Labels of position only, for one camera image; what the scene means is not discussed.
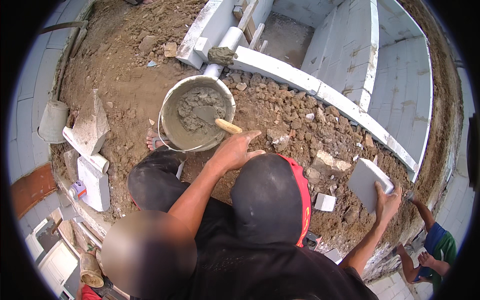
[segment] glue can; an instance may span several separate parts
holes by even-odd
[[[70,197],[78,202],[78,200],[87,194],[87,188],[81,180],[77,180],[70,186],[68,194],[70,194]]]

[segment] concrete floor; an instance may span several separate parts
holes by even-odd
[[[260,37],[260,45],[268,41],[265,54],[300,69],[315,28],[282,14],[271,12]]]

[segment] wooden handle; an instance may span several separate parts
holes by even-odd
[[[242,133],[242,128],[225,121],[224,119],[215,119],[215,124],[221,129],[231,134]]]

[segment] construction site ground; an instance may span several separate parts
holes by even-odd
[[[107,222],[114,223],[123,215],[138,210],[126,190],[125,182],[130,169],[149,152],[145,144],[147,129],[157,127],[158,112],[167,91],[179,80],[200,74],[200,71],[180,63],[176,58],[164,57],[162,45],[172,41],[178,45],[181,43],[204,2],[157,0],[132,6],[125,1],[97,0],[87,28],[88,35],[76,57],[67,65],[60,100],[67,103],[71,111],[78,111],[91,90],[98,88],[111,127],[100,151],[110,161],[107,172],[110,208],[101,213]],[[461,117],[459,123],[455,121],[462,111],[459,79],[443,33],[425,7],[419,0],[400,3],[429,39],[434,82],[430,136],[415,184],[408,180],[405,166],[388,150],[376,142],[373,147],[365,147],[362,129],[351,126],[343,117],[337,122],[326,105],[321,106],[326,122],[306,120],[305,115],[310,112],[317,114],[318,107],[316,101],[305,96],[305,93],[281,91],[286,87],[249,73],[241,75],[247,88],[239,91],[235,88],[232,76],[227,76],[233,71],[225,69],[221,75],[237,104],[233,123],[244,130],[262,131],[262,135],[251,143],[251,150],[275,152],[271,139],[267,137],[267,130],[289,134],[291,127],[294,127],[291,122],[299,122],[296,136],[290,139],[285,149],[279,151],[280,154],[296,159],[305,169],[316,150],[324,150],[352,164],[343,178],[331,180],[329,175],[320,174],[318,182],[311,184],[312,194],[331,194],[330,187],[337,186],[334,211],[312,212],[310,230],[323,236],[321,252],[338,248],[341,253],[347,253],[374,222],[375,217],[367,213],[347,187],[355,155],[370,160],[378,156],[380,169],[389,177],[399,179],[404,191],[413,189],[425,203],[435,202],[444,188],[441,174],[449,156],[448,144],[453,140],[452,134],[459,132],[462,123]],[[155,36],[155,41],[148,45],[150,51],[141,52],[138,46],[145,35]],[[157,65],[147,67],[150,60]],[[153,126],[149,119],[155,121]],[[363,150],[356,145],[358,142],[364,144]],[[52,145],[54,168],[65,177],[68,175],[62,153],[69,149],[67,143]],[[192,182],[214,151],[215,148],[189,153],[181,179]],[[216,185],[213,197],[231,203],[229,191],[238,173],[227,173]],[[414,206],[402,203],[379,245],[388,243],[393,247],[399,243],[403,231],[418,226],[420,222],[420,215]]]

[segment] small bucket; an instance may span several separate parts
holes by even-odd
[[[47,102],[43,112],[40,126],[36,132],[38,136],[46,143],[61,144],[66,142],[62,130],[67,124],[68,106],[60,101],[50,100]]]
[[[225,103],[225,120],[231,123],[235,116],[233,95],[217,77],[196,75],[179,81],[165,96],[160,110],[160,118],[168,139],[184,151],[206,151],[219,144],[225,137],[225,131],[218,127],[206,135],[201,133],[193,135],[186,131],[180,123],[177,103],[182,95],[196,87],[210,87],[219,92]]]
[[[90,253],[80,254],[80,279],[93,288],[101,288],[104,284],[100,266]]]

